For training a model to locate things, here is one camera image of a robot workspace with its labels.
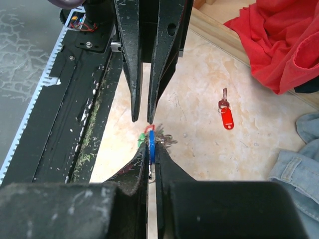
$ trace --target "screw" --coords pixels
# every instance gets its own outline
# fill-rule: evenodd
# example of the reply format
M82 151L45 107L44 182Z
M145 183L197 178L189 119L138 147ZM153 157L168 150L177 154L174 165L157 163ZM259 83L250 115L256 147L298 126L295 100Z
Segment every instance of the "screw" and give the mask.
M87 48L91 48L93 46L93 44L90 42L90 41L88 41L87 43L86 43L86 47Z

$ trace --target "red shirt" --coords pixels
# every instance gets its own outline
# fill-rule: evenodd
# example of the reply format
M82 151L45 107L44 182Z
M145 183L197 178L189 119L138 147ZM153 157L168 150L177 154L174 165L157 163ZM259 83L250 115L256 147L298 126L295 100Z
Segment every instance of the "red shirt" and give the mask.
M276 94L319 75L319 0L257 0L225 25L238 33L252 75Z

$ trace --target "red key tag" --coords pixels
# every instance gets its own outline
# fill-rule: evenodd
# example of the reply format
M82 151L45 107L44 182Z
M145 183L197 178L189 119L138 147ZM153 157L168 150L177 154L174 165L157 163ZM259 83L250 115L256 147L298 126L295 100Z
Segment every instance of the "red key tag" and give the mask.
M220 113L223 119L223 124L225 129L233 129L235 125L234 125L233 115L231 114L231 110L225 107L221 109Z

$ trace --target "blue jeans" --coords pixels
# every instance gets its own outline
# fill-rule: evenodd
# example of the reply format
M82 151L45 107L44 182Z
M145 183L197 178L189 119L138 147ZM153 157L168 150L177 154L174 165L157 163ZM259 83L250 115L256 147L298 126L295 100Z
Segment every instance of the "blue jeans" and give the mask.
M281 151L268 179L288 191L309 238L319 239L319 113L299 118L297 132L307 145Z

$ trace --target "marble floor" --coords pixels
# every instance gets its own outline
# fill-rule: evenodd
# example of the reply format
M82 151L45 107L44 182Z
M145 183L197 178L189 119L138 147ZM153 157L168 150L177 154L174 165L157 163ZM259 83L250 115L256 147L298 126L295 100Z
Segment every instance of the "marble floor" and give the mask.
M103 182L132 159L147 124L150 65L144 66L140 118L131 121L130 94L121 75L91 182ZM218 113L228 89L235 127ZM250 68L189 32L184 57L159 101L155 125L178 141L172 159L197 180L265 180L281 149L299 150L296 120L315 109L287 93L275 95ZM157 238L155 184L149 186L149 238Z

